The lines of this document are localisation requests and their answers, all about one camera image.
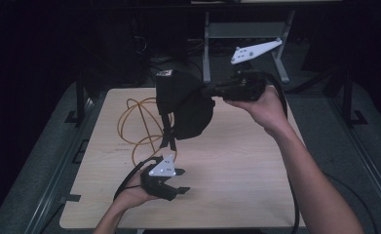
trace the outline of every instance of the person's left hand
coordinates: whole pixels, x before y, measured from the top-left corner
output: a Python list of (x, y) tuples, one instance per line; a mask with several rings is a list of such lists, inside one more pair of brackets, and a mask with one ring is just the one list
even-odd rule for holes
[(141, 186), (140, 175), (144, 170), (138, 171), (127, 184), (126, 189), (121, 192), (114, 201), (114, 205), (121, 206), (125, 210), (138, 207), (147, 201), (158, 199), (149, 195)]

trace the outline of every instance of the white plastic part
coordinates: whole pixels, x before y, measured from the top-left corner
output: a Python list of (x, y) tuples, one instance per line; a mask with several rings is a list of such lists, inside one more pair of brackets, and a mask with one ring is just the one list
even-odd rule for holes
[(166, 157), (148, 173), (149, 176), (175, 176), (175, 168), (172, 155)]
[(260, 55), (265, 54), (266, 52), (282, 45), (282, 40), (280, 38), (276, 41), (267, 42), (255, 46), (249, 46), (244, 48), (236, 48), (236, 52), (231, 59), (232, 64), (236, 64), (242, 61), (247, 61), (254, 59)]

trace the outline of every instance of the person's right hand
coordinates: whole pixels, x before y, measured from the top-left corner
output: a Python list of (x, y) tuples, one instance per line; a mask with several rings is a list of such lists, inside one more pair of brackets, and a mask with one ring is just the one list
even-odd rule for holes
[(273, 86), (267, 86), (265, 92), (257, 101), (225, 100), (225, 102), (247, 111), (254, 122), (262, 126), (272, 137), (290, 126), (278, 93)]

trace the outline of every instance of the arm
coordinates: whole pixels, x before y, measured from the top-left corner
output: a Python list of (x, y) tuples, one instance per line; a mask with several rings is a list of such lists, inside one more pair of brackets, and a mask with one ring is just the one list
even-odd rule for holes
[(131, 188), (121, 192), (111, 204), (96, 226), (94, 230), (95, 234), (114, 234), (121, 217), (128, 209), (138, 207), (147, 201), (157, 199), (157, 197), (148, 195), (140, 186), (135, 187), (140, 184), (140, 174), (141, 171), (132, 177), (127, 184), (127, 187)]
[(311, 233), (363, 233), (347, 202), (324, 176), (287, 121), (273, 87), (255, 102), (226, 101), (246, 110), (281, 149), (287, 175)]

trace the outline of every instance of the wooden table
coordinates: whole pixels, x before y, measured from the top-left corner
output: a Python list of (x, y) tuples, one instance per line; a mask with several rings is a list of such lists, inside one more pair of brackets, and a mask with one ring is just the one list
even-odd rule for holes
[[(138, 146), (122, 140), (118, 122), (127, 99), (154, 98), (155, 89), (111, 90), (104, 102), (60, 225), (67, 229), (95, 228), (111, 205), (115, 191), (138, 163), (152, 152), (151, 144)], [(120, 228), (254, 228), (289, 227), (294, 206), (286, 170), (277, 144), (242, 109), (215, 99), (213, 118), (197, 137), (178, 140), (175, 166), (186, 173), (167, 184), (189, 186), (171, 202), (156, 200), (127, 211)], [(161, 125), (155, 103), (144, 106)], [(150, 135), (161, 134), (144, 110)], [(299, 133), (289, 111), (289, 121)], [(147, 137), (138, 108), (124, 125), (124, 138), (139, 142)], [(157, 148), (160, 141), (154, 143)], [(170, 154), (165, 148), (163, 154)]]

